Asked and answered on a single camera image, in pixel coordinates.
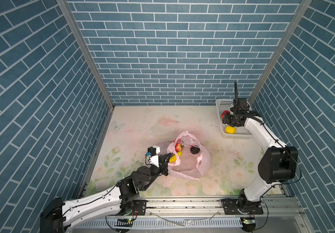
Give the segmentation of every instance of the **lemon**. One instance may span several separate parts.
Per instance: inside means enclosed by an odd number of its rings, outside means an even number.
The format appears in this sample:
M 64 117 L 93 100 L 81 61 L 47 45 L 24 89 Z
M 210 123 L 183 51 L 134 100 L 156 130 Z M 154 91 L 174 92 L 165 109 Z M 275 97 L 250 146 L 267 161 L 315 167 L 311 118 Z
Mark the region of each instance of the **lemon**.
M 236 128 L 231 127 L 231 126 L 227 126 L 226 129 L 225 129 L 225 133 L 236 133 Z
M 182 155 L 182 153 L 183 153 L 182 151 L 178 151 L 177 152 L 177 154 L 179 155 L 179 157 Z M 173 163 L 175 161 L 176 161 L 176 156 L 175 155 L 171 156 L 171 158 L 169 160 L 169 163 Z

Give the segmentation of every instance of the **white plastic basket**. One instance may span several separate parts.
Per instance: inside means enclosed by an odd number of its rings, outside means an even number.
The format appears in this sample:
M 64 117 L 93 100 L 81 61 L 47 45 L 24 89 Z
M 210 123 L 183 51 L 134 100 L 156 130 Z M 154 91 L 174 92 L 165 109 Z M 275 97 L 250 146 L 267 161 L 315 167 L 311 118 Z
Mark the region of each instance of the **white plastic basket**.
M 215 101 L 215 106 L 217 107 L 219 128 L 223 138 L 249 139 L 253 137 L 249 130 L 247 130 L 244 126 L 235 127 L 236 133 L 225 133 L 225 129 L 228 125 L 222 123 L 221 114 L 225 110 L 230 111 L 230 108 L 233 107 L 233 99 L 218 99 Z

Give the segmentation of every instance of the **blue brick wall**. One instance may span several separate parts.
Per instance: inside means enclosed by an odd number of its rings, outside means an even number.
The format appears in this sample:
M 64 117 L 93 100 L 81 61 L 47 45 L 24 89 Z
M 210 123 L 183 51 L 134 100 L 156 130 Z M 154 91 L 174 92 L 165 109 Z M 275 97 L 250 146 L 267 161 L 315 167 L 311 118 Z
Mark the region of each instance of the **blue brick wall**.
M 109 108 L 55 0 L 0 0 L 0 232 L 74 197 Z
M 290 190 L 312 227 L 335 232 L 335 1 L 312 1 L 254 107 L 298 147 L 303 178 Z
M 69 1 L 116 105 L 248 98 L 299 2 Z

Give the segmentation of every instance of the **floor mat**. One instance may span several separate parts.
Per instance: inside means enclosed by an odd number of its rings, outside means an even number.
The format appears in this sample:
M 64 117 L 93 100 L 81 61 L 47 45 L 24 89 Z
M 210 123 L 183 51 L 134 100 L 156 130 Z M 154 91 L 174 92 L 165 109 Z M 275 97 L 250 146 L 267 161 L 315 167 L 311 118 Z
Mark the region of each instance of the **floor mat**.
M 263 151 L 252 139 L 221 137 L 215 106 L 116 107 L 87 194 L 113 186 L 145 165 L 148 147 L 172 142 L 181 132 L 195 135 L 211 155 L 200 180 L 160 176 L 141 196 L 237 195 L 258 175 Z M 280 194 L 276 187 L 270 194 Z

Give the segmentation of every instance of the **plastic bag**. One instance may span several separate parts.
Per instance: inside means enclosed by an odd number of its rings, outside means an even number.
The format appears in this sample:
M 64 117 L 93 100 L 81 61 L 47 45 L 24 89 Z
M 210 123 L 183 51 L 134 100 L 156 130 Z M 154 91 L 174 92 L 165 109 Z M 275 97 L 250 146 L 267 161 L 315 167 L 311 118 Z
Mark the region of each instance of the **plastic bag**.
M 178 142 L 184 146 L 180 157 L 175 151 L 175 145 Z M 191 146 L 200 148 L 200 152 L 192 154 L 190 150 Z M 184 131 L 174 142 L 170 143 L 167 147 L 167 152 L 174 153 L 176 156 L 175 162 L 168 163 L 169 166 L 167 169 L 172 176 L 199 180 L 210 167 L 209 151 L 200 144 L 194 135 L 188 133 L 188 131 Z

